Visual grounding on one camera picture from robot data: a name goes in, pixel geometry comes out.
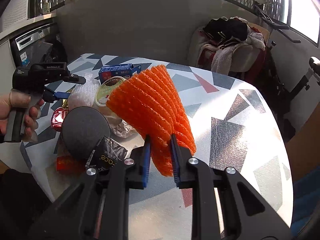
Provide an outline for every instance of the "metal screw cap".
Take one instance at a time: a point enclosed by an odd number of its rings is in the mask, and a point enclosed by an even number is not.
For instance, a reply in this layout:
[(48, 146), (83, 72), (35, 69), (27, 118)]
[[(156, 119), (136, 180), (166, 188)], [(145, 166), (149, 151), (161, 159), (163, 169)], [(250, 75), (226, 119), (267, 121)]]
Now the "metal screw cap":
[(95, 168), (89, 168), (89, 169), (87, 169), (87, 174), (88, 175), (94, 175), (94, 174), (96, 174), (96, 169)]
[(134, 159), (127, 158), (124, 160), (124, 164), (125, 165), (132, 165), (132, 164), (134, 164)]
[(232, 167), (228, 167), (226, 168), (226, 172), (229, 174), (235, 174), (236, 173), (236, 169), (232, 168)]
[(197, 158), (190, 158), (190, 159), (188, 160), (188, 162), (189, 162), (190, 164), (195, 165), (195, 164), (198, 164), (198, 163), (199, 163), (199, 160), (198, 160)]

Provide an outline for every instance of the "washing machine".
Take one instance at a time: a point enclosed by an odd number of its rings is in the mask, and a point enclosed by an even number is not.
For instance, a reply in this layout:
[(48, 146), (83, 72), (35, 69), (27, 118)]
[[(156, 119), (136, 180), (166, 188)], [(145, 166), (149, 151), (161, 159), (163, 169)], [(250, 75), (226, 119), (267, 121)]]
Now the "washing machine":
[(16, 67), (41, 62), (68, 62), (57, 23), (48, 23), (19, 34), (10, 39), (10, 45)]

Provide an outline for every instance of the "blue fabric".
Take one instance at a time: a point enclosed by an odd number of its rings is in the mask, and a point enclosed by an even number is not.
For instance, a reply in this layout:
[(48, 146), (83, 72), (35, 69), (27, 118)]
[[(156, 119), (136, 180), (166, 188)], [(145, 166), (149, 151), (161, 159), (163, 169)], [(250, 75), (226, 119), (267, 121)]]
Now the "blue fabric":
[(320, 200), (320, 166), (293, 184), (291, 232), (295, 236), (308, 222)]

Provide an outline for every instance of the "blue box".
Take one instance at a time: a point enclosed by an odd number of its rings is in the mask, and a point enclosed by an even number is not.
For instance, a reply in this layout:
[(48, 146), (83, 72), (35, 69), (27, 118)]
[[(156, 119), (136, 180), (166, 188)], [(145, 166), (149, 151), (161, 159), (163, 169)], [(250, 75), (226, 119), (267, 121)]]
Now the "blue box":
[(102, 84), (111, 77), (120, 76), (129, 79), (135, 74), (141, 72), (141, 65), (133, 66), (133, 64), (119, 64), (102, 66), (99, 70), (99, 79)]

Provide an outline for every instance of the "bubble wrap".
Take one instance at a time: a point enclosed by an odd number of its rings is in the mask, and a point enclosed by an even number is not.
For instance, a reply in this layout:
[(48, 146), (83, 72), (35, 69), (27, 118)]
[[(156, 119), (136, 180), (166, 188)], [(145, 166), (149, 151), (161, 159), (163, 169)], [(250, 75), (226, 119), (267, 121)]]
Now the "bubble wrap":
[(94, 79), (92, 73), (84, 74), (86, 83), (84, 85), (77, 84), (68, 98), (69, 109), (72, 110), (79, 106), (92, 106), (100, 82)]

